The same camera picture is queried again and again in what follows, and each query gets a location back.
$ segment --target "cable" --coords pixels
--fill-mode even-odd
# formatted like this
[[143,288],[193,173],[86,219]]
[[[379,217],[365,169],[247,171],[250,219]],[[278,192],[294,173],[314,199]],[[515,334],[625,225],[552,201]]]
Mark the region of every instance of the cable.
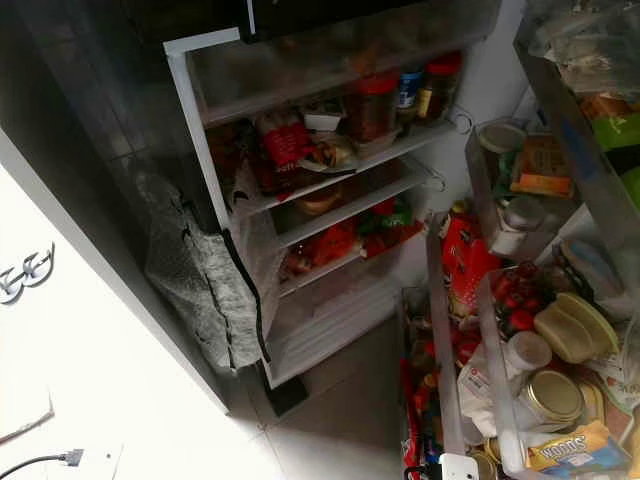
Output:
[[33,463],[38,463],[38,462],[49,462],[49,461],[57,460],[60,462],[67,462],[67,465],[69,465],[70,467],[77,467],[78,464],[80,463],[80,459],[82,458],[83,452],[84,450],[82,449],[76,449],[60,455],[46,455],[44,457],[35,457],[30,460],[26,460],[22,463],[19,463],[15,467],[11,467],[6,472],[0,473],[0,480],[8,477],[16,470],[20,470],[21,468],[24,468],[27,465],[31,465]]

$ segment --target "yellow package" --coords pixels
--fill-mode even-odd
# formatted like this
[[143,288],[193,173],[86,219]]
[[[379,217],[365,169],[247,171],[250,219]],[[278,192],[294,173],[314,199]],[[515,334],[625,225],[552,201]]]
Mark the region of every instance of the yellow package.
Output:
[[609,429],[595,421],[539,447],[530,447],[527,466],[546,475],[569,478],[586,472],[624,470],[629,461]]

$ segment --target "jar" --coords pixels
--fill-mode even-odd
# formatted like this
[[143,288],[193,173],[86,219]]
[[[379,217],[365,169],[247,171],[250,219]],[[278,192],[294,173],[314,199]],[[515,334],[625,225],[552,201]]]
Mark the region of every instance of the jar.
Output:
[[555,370],[533,374],[514,402],[518,427],[538,432],[555,432],[571,426],[583,409],[578,386]]
[[345,102],[349,134],[355,140],[370,142],[395,128],[398,81],[398,72],[391,71],[355,83],[355,92]]
[[425,65],[424,81],[416,99],[416,122],[433,122],[446,113],[455,93],[461,65],[460,52],[448,53]]

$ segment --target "gold jar lid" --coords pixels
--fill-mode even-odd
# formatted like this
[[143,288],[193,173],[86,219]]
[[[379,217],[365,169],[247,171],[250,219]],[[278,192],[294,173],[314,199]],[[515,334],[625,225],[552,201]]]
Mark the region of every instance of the gold jar lid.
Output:
[[484,451],[495,463],[502,463],[500,458],[500,445],[498,444],[497,437],[484,439]]
[[475,451],[470,455],[478,464],[479,480],[496,480],[498,468],[495,462],[485,452]]
[[553,422],[576,420],[584,408],[582,393],[575,382],[555,370],[536,372],[525,394],[531,406]]

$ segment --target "white bottle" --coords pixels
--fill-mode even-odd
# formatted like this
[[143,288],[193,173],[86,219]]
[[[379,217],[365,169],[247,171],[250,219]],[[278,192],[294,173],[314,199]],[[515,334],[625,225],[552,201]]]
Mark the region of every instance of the white bottle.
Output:
[[[502,344],[507,381],[511,393],[516,396],[527,373],[544,367],[551,361],[551,348],[540,335],[534,332],[519,332]],[[491,384],[488,375],[484,346],[478,345],[458,376],[460,411],[467,417],[491,406]]]

